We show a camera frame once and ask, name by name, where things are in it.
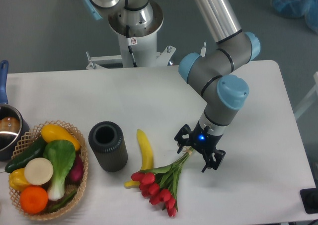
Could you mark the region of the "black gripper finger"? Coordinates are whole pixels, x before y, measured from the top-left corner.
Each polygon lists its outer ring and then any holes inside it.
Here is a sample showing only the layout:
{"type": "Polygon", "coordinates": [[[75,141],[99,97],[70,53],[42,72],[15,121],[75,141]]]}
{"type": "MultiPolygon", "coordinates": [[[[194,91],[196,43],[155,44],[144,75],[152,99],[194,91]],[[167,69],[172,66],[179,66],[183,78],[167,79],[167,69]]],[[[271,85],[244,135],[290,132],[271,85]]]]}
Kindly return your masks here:
{"type": "Polygon", "coordinates": [[[211,168],[217,170],[225,155],[226,152],[224,150],[213,149],[210,152],[202,150],[202,156],[206,164],[201,172],[204,173],[206,169],[211,168]]]}
{"type": "Polygon", "coordinates": [[[180,130],[174,137],[174,140],[177,142],[178,145],[177,153],[180,153],[184,147],[191,146],[191,133],[192,131],[187,124],[180,128],[180,130]]]}

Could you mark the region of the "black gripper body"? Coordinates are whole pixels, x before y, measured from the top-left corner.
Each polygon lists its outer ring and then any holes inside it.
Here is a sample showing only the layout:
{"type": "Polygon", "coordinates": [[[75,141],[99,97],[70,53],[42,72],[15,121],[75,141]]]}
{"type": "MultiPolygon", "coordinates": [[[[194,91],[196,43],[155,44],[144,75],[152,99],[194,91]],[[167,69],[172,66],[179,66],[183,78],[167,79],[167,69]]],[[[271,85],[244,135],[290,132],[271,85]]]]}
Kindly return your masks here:
{"type": "Polygon", "coordinates": [[[222,150],[216,148],[219,140],[223,135],[212,135],[212,131],[205,131],[204,127],[197,122],[193,132],[190,134],[190,140],[192,147],[201,153],[209,157],[212,153],[223,154],[222,150]]]}

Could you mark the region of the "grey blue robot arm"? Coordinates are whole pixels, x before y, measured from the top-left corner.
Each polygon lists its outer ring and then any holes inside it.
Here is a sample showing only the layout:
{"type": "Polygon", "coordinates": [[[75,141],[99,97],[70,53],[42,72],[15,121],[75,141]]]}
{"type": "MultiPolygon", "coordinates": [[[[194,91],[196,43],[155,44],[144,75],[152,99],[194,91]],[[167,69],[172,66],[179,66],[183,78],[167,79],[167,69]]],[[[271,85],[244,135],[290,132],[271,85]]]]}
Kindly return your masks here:
{"type": "MultiPolygon", "coordinates": [[[[160,6],[153,0],[83,0],[96,20],[106,18],[117,34],[125,68],[154,67],[157,32],[163,23],[160,6]]],[[[217,169],[225,152],[216,148],[226,127],[243,107],[249,94],[247,83],[233,75],[260,52],[259,39],[244,32],[228,0],[195,0],[217,49],[203,56],[185,56],[178,71],[207,103],[196,127],[183,126],[175,140],[180,149],[193,147],[202,154],[205,169],[217,169]]]]}

